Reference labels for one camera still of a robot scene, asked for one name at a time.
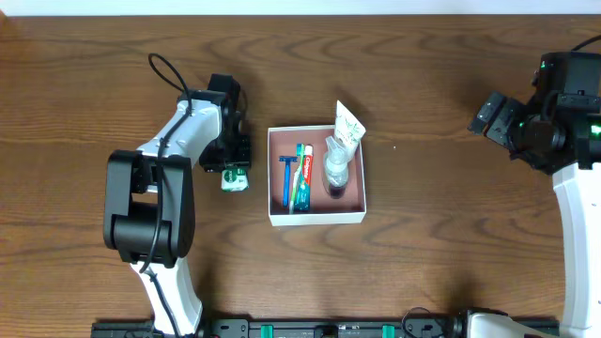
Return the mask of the clear spray bottle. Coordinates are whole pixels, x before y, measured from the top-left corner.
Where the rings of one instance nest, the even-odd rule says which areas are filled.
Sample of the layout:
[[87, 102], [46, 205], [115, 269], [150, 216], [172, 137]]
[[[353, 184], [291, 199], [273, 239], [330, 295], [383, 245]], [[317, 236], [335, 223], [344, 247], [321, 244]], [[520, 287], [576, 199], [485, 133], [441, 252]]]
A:
[[327, 152], [323, 160], [323, 182], [332, 199], [340, 199], [348, 183], [348, 156], [346, 149], [333, 137], [325, 139]]

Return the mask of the green Dettol soap bar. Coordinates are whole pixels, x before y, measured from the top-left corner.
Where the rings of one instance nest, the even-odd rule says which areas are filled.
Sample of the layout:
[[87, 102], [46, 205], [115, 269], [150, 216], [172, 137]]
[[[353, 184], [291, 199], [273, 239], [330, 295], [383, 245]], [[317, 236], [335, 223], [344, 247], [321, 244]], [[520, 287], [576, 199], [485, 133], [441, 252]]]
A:
[[242, 192], [249, 188], [248, 173], [245, 168], [228, 168], [222, 171], [222, 185], [224, 192]]

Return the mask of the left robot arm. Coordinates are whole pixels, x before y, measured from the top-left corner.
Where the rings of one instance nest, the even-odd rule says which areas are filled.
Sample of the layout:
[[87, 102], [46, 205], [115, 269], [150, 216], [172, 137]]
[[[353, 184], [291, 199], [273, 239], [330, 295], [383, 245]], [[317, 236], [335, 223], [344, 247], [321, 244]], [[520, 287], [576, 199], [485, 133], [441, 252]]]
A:
[[195, 230], [193, 168], [208, 173], [251, 166], [241, 133], [240, 85], [214, 74], [205, 90], [186, 89], [162, 130], [107, 162], [103, 240], [141, 279], [154, 318], [98, 323], [94, 337], [194, 337], [203, 305], [193, 289], [187, 254]]

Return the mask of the white cream tube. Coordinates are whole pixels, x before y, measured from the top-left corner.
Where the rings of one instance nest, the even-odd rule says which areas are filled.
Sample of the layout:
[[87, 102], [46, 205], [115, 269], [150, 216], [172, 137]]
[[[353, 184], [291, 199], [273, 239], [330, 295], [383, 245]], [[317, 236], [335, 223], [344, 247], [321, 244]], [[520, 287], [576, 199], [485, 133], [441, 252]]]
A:
[[346, 158], [350, 161], [355, 156], [361, 139], [366, 133], [366, 128], [340, 100], [336, 102], [335, 113], [334, 139], [345, 151]]

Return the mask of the blue disposable razor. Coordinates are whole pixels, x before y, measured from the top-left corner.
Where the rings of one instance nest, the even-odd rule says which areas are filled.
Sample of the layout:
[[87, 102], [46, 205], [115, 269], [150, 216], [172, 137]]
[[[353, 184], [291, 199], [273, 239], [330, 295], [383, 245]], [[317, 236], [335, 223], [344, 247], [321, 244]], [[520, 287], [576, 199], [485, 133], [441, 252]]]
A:
[[298, 160], [297, 156], [280, 156], [279, 162], [285, 164], [285, 176], [284, 176], [284, 187], [283, 187], [283, 207], [289, 206], [290, 201], [290, 177], [291, 177], [291, 164]]

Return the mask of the Colgate toothpaste tube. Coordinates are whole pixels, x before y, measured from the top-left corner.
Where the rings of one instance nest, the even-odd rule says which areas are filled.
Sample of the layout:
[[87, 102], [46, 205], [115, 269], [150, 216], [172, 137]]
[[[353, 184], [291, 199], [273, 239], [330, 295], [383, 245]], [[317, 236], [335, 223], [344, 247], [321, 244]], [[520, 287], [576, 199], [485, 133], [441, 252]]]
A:
[[300, 164], [293, 207], [294, 212], [308, 212], [310, 209], [313, 162], [314, 147], [312, 145], [303, 145], [302, 162]]

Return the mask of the green white toothbrush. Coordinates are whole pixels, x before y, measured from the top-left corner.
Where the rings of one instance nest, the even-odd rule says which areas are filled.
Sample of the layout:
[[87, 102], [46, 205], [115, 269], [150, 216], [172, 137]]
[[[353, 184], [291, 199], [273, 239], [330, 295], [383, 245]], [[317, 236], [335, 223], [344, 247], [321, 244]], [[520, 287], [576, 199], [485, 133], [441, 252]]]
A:
[[290, 203], [289, 203], [289, 207], [288, 207], [288, 212], [290, 214], [294, 213], [294, 206], [295, 206], [295, 202], [296, 202], [298, 185], [299, 185], [299, 180], [300, 180], [300, 176], [301, 176], [302, 162], [304, 159], [304, 149], [305, 149], [305, 144], [303, 144], [303, 143], [297, 144], [297, 156], [298, 156], [299, 164], [298, 164], [297, 169], [295, 170], [294, 176], [293, 176], [292, 193], [290, 196]]

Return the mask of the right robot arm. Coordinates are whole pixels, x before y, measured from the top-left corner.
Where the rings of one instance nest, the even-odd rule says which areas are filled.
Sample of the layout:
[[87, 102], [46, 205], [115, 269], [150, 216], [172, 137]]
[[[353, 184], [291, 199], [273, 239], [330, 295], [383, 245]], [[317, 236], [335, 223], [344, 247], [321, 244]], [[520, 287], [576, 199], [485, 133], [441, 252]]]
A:
[[551, 176], [562, 218], [561, 337], [600, 334], [600, 56], [543, 54], [526, 103], [492, 93], [468, 129]]

